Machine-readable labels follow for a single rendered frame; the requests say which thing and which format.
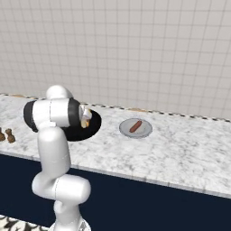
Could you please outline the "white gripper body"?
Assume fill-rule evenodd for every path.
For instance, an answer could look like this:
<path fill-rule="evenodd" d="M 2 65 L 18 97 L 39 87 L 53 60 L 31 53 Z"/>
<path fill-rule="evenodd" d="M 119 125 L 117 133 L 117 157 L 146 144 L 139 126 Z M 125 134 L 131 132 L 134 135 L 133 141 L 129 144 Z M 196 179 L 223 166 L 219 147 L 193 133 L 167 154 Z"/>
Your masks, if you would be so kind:
<path fill-rule="evenodd" d="M 79 110 L 80 120 L 90 120 L 92 118 L 91 111 L 85 105 L 80 105 Z"/>

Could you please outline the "black bowl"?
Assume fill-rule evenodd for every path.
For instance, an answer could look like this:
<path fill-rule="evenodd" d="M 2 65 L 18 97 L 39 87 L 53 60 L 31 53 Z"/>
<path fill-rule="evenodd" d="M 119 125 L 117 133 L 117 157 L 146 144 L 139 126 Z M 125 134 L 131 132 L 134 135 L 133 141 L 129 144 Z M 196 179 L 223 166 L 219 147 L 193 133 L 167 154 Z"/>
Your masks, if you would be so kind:
<path fill-rule="evenodd" d="M 95 135 L 101 127 L 101 116 L 98 112 L 91 110 L 92 118 L 89 121 L 89 126 L 83 128 L 81 125 L 70 126 L 64 128 L 63 131 L 69 142 L 77 142 L 87 140 Z"/>

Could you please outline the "reddish brown sausage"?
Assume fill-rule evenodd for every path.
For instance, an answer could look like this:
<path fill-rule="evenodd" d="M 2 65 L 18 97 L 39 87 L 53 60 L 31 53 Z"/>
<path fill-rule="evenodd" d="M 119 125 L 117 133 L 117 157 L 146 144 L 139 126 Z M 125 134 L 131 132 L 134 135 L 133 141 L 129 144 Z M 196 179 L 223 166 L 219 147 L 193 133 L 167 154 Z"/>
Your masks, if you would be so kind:
<path fill-rule="evenodd" d="M 130 133 L 134 133 L 142 124 L 142 121 L 137 121 L 129 130 Z"/>

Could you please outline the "grey plate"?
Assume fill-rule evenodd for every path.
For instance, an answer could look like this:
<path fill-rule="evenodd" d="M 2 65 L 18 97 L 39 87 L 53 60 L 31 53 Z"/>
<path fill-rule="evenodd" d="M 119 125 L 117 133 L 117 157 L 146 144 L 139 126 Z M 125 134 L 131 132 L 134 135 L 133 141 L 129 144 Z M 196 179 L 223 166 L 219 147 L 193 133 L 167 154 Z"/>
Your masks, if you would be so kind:
<path fill-rule="evenodd" d="M 130 128 L 139 120 L 142 121 L 141 126 L 134 133 L 130 133 L 129 132 Z M 148 135 L 152 133 L 152 126 L 149 122 L 141 118 L 129 118 L 129 119 L 124 120 L 119 125 L 119 131 L 121 134 L 127 137 L 134 138 L 134 139 L 140 139 L 140 138 L 147 137 Z"/>

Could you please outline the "navy counter cabinet run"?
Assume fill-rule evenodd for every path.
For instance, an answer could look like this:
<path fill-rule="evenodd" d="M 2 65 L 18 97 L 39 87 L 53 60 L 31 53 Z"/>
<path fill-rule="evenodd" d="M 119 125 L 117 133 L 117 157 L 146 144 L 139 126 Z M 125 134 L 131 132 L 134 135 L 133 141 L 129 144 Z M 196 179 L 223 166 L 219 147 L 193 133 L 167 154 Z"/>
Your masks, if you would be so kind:
<path fill-rule="evenodd" d="M 37 225 L 55 221 L 53 202 L 32 193 L 36 161 L 0 154 L 0 214 Z M 231 199 L 71 169 L 90 181 L 80 211 L 92 231 L 231 231 Z"/>

